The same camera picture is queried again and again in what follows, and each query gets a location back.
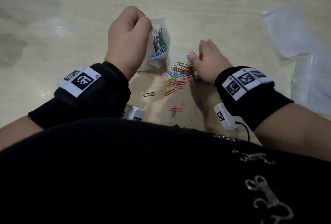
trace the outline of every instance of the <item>plastic bag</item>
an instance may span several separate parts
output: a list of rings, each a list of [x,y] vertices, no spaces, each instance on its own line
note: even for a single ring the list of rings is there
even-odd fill
[[[161,68],[167,61],[169,48],[170,48],[170,34],[165,25],[166,18],[156,18],[151,19],[153,30],[149,35],[149,40],[147,43],[147,51],[145,55],[145,59],[142,65],[139,67],[138,71],[148,71],[148,70],[157,70]],[[159,55],[155,56],[155,49],[153,45],[153,36],[159,35],[159,29],[162,29],[163,38],[165,40],[165,44],[167,46],[167,50]]]
[[[310,54],[320,48],[317,39],[304,24],[297,5],[262,13],[275,50],[285,58]]]
[[[331,115],[330,66],[331,52],[326,49],[297,59],[291,99],[316,113]]]

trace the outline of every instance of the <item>cable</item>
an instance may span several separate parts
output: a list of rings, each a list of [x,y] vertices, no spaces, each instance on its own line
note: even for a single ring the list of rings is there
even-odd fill
[[[248,131],[248,128],[247,128],[247,126],[245,126],[243,123],[241,123],[241,122],[238,122],[238,121],[236,121],[235,123],[236,123],[236,124],[238,124],[238,125],[243,125],[243,126],[245,127],[245,129],[246,129],[246,131],[247,131],[248,142],[250,142],[249,131]]]

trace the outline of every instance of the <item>person's left hand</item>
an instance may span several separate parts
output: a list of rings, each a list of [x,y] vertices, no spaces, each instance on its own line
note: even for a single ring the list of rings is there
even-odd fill
[[[126,7],[108,30],[105,61],[116,66],[129,81],[143,63],[151,20],[135,6]]]

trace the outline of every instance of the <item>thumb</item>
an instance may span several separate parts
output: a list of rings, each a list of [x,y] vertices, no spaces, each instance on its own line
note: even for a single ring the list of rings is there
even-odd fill
[[[132,29],[132,32],[134,32],[142,40],[148,41],[148,37],[152,29],[153,27],[151,20],[148,17],[143,16],[139,18],[135,27]]]
[[[196,70],[199,71],[201,60],[197,56],[195,56],[195,55],[190,55],[188,57],[188,60],[190,60],[190,62],[196,68]]]

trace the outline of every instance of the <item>bag of paper clips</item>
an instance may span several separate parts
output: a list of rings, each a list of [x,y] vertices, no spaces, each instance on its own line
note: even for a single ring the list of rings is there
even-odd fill
[[[149,35],[145,59],[138,71],[157,70],[166,63],[170,35],[165,21],[166,18],[151,19],[153,30]]]

